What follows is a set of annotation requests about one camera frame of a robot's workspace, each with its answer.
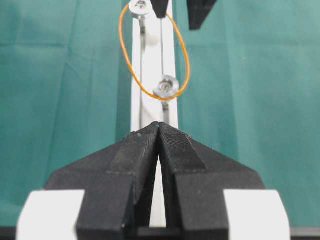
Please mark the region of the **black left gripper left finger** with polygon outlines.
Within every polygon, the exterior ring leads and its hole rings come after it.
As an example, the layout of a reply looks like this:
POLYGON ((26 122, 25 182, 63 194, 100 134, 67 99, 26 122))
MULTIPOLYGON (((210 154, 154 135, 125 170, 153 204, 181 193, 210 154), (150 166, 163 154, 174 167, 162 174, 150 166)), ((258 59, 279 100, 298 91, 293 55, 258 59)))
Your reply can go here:
POLYGON ((159 123, 54 171, 46 190, 84 190, 76 222, 80 240, 123 240, 150 224, 159 123))

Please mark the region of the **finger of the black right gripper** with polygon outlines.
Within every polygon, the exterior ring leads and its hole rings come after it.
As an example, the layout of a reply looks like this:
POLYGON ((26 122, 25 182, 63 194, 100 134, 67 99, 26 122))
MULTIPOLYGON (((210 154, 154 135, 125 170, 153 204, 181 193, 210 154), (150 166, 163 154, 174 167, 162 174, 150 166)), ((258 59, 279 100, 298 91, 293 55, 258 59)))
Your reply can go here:
POLYGON ((216 2, 217 0, 186 1, 189 29, 191 31, 199 30, 201 28, 216 2))
POLYGON ((163 19, 166 17, 169 0, 150 0, 152 8, 158 19, 163 19))

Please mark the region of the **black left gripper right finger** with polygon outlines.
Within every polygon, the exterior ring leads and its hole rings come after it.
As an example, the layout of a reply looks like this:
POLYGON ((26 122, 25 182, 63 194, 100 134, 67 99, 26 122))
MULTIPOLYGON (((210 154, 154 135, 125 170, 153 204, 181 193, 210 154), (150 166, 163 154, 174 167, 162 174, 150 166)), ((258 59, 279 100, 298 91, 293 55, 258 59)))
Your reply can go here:
POLYGON ((158 138, 166 225, 184 240, 227 240, 223 191, 264 190, 260 175, 164 122, 158 138))

